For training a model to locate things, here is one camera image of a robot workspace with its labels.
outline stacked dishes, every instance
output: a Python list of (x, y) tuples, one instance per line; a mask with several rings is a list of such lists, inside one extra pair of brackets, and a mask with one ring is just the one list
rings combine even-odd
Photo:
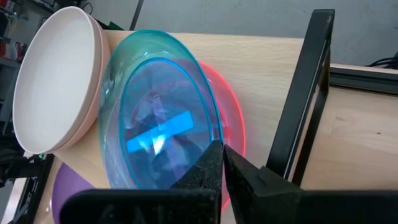
[(33, 154), (75, 144), (94, 123), (110, 56), (98, 23), (78, 7), (53, 14), (36, 33), (14, 92), (19, 144)]

